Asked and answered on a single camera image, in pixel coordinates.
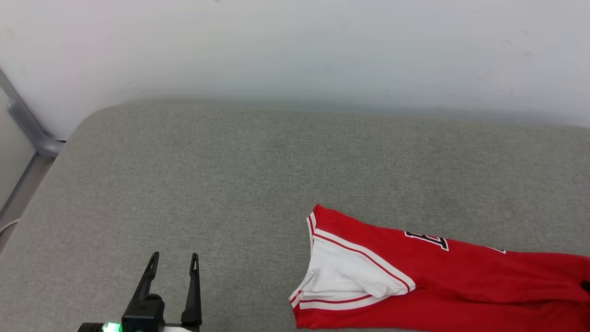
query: gray fabric surface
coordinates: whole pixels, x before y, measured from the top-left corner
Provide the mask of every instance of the gray fabric surface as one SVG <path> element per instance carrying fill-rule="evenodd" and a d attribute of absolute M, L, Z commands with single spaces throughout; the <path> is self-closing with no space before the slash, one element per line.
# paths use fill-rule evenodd
<path fill-rule="evenodd" d="M 590 131 L 339 113 L 123 106 L 91 116 L 0 256 L 0 331 L 117 321 L 152 252 L 177 322 L 293 331 L 316 203 L 364 222 L 590 255 Z"/>

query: basketball jersey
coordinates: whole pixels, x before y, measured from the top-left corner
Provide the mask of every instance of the basketball jersey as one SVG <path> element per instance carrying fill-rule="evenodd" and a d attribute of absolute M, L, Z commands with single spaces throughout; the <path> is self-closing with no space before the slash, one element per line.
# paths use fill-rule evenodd
<path fill-rule="evenodd" d="M 300 328 L 590 331 L 590 259 L 364 224 L 317 205 L 289 300 Z"/>

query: gray metal frame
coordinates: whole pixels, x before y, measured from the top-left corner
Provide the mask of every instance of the gray metal frame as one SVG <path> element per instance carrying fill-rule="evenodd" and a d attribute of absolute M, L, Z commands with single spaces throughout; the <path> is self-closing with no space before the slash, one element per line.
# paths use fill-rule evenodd
<path fill-rule="evenodd" d="M 0 87 L 9 98 L 6 109 L 40 155 L 56 157 L 64 146 L 47 135 L 33 117 L 27 105 L 0 70 Z"/>

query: white trim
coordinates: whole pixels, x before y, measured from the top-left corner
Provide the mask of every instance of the white trim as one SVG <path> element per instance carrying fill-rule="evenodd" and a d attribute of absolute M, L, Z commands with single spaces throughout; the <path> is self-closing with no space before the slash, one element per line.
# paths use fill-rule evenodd
<path fill-rule="evenodd" d="M 495 251 L 499 251 L 499 252 L 501 252 L 503 254 L 506 254 L 506 250 L 496 249 L 496 248 L 492 248 L 492 247 L 486 247 L 486 248 L 494 249 Z"/>
<path fill-rule="evenodd" d="M 291 306 L 294 308 L 297 306 L 297 304 L 299 303 L 299 301 L 301 301 L 301 292 L 299 291 L 299 289 L 297 291 L 295 291 L 295 301 L 291 302 Z"/>
<path fill-rule="evenodd" d="M 297 287 L 297 289 L 295 289 L 295 291 L 291 294 L 291 296 L 289 296 L 289 302 L 291 300 L 293 300 L 293 298 L 297 295 L 297 293 L 299 293 L 302 289 L 303 283 L 301 283 L 301 285 L 299 285 L 299 287 Z"/>
<path fill-rule="evenodd" d="M 372 252 L 370 249 L 365 248 L 363 246 L 359 246 L 359 245 L 354 244 L 352 242 L 349 242 L 347 240 L 344 240 L 344 239 L 342 239 L 339 236 L 336 236 L 334 234 L 325 232 L 324 230 L 321 230 L 321 229 L 317 229 L 316 228 L 315 234 L 320 235 L 320 236 L 323 236 L 323 237 L 325 237 L 327 239 L 330 239 L 330 240 L 332 240 L 334 242 L 337 242 L 337 243 L 339 243 L 341 245 L 347 246 L 347 247 L 349 247 L 351 249 L 358 250 L 358 251 L 364 253 L 365 255 L 367 255 L 368 257 L 370 257 L 372 260 L 374 260 L 377 264 L 379 264 L 380 266 L 382 266 L 385 270 L 387 270 L 390 274 L 395 275 L 397 278 L 403 280 L 406 284 L 408 284 L 409 289 L 408 290 L 403 290 L 402 292 L 400 292 L 399 295 L 407 294 L 408 292 L 413 291 L 413 290 L 416 289 L 416 283 L 412 280 L 412 278 L 408 277 L 405 273 L 403 273 L 400 270 L 396 269 L 393 265 L 391 265 L 390 263 L 388 263 L 386 260 L 384 260 L 383 258 L 381 258 L 376 253 Z M 317 236 L 314 236 L 314 240 L 322 241 L 322 242 L 328 243 L 328 244 L 330 244 L 332 246 L 335 245 L 334 243 L 332 243 L 330 241 L 326 241 L 326 240 L 322 239 L 321 237 L 317 237 Z M 371 262 L 371 260 L 367 259 L 365 256 L 363 256 L 360 253 L 357 253 L 357 252 L 354 252 L 354 251 L 350 251 L 350 250 L 349 250 L 349 252 L 354 253 L 355 255 L 357 255 L 359 257 L 364 258 L 365 260 L 367 260 L 370 263 L 373 263 L 373 262 Z M 388 275 L 388 277 L 392 281 L 394 281 L 396 284 L 398 284 L 400 287 L 406 288 L 406 286 L 403 283 L 401 283 L 399 280 L 397 280 L 396 278 L 394 278 L 394 277 L 392 277 L 390 275 Z"/>
<path fill-rule="evenodd" d="M 306 293 L 306 296 L 300 296 L 302 297 L 301 300 L 305 300 L 305 301 L 315 301 L 315 300 L 325 300 L 325 301 L 351 301 L 351 300 L 355 300 L 357 298 L 360 297 L 365 297 L 367 295 L 369 295 L 369 293 L 367 292 L 349 292 L 347 296 L 343 296 L 341 292 L 338 292 L 340 295 L 339 297 L 322 297 L 322 296 L 308 296 Z"/>
<path fill-rule="evenodd" d="M 344 303 L 326 303 L 326 302 L 299 302 L 299 308 L 301 309 L 324 309 L 324 310 L 350 310 L 366 307 L 367 305 L 381 302 L 388 297 L 368 297 L 355 302 L 344 302 Z"/>
<path fill-rule="evenodd" d="M 305 218 L 305 223 L 307 224 L 307 230 L 309 231 L 309 256 L 313 254 L 313 233 L 312 233 L 312 225 L 310 223 L 309 218 Z"/>
<path fill-rule="evenodd" d="M 312 225 L 313 225 L 313 231 L 316 231 L 317 228 L 317 221 L 316 221 L 316 215 L 312 213 L 309 215 L 312 218 Z"/>

